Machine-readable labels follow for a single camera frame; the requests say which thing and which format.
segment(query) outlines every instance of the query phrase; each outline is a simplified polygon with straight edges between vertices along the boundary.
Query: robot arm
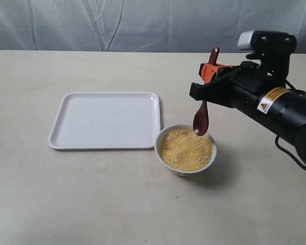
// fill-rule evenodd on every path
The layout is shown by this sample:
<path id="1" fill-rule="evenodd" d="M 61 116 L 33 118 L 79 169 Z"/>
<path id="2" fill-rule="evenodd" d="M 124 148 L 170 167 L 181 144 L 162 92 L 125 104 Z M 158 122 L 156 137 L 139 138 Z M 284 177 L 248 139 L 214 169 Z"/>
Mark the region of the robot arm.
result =
<path id="1" fill-rule="evenodd" d="M 276 146 L 306 170 L 306 97 L 287 80 L 290 55 L 296 38 L 283 32 L 251 31 L 238 42 L 241 50 L 253 50 L 238 66 L 202 64 L 199 75 L 205 84 L 192 83 L 190 96 L 197 101 L 236 108 L 277 137 Z M 293 145 L 302 164 L 278 144 L 282 138 Z"/>

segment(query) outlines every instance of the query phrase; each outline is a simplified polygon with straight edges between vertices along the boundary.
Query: table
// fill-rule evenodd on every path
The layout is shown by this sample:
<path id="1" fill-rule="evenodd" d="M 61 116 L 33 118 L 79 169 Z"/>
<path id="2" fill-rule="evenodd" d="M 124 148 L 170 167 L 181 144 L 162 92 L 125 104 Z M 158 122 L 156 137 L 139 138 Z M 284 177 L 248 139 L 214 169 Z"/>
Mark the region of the table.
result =
<path id="1" fill-rule="evenodd" d="M 0 244 L 306 244 L 306 172 L 235 109 L 209 105 L 218 156 L 194 178 L 175 176 L 152 150 L 48 146 L 74 91 L 151 91 L 165 126 L 191 123 L 200 102 L 190 84 L 208 57 L 0 51 Z M 288 80 L 306 90 L 306 55 L 292 56 Z"/>

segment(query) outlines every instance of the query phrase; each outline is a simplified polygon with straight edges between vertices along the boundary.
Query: warning label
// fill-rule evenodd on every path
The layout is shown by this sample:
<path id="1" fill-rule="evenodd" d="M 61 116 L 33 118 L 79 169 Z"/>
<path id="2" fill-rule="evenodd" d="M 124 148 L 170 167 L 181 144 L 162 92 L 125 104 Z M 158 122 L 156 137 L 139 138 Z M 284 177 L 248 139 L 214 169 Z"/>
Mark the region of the warning label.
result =
<path id="1" fill-rule="evenodd" d="M 263 97 L 263 99 L 261 99 L 257 109 L 266 114 L 272 106 L 273 102 L 287 92 L 289 92 L 289 90 L 284 87 L 273 88 Z"/>

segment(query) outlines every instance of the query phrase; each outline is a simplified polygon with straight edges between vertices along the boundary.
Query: granular food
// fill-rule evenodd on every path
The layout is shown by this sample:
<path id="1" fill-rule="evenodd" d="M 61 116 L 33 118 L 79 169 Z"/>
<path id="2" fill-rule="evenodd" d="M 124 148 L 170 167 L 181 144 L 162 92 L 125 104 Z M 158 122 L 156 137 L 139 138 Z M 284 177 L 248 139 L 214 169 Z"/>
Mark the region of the granular food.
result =
<path id="1" fill-rule="evenodd" d="M 185 129 L 173 129 L 163 139 L 160 155 L 175 169 L 196 171 L 210 162 L 212 146 L 204 136 Z"/>

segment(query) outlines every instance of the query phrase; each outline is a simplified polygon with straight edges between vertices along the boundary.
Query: white tray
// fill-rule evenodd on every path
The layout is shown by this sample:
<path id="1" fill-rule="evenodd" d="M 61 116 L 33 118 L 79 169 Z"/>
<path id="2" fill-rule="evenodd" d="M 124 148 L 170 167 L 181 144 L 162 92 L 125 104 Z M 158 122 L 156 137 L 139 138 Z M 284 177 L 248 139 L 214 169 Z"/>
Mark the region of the white tray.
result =
<path id="1" fill-rule="evenodd" d="M 154 147 L 159 97 L 150 92 L 75 92 L 60 105 L 48 143 L 57 150 Z"/>

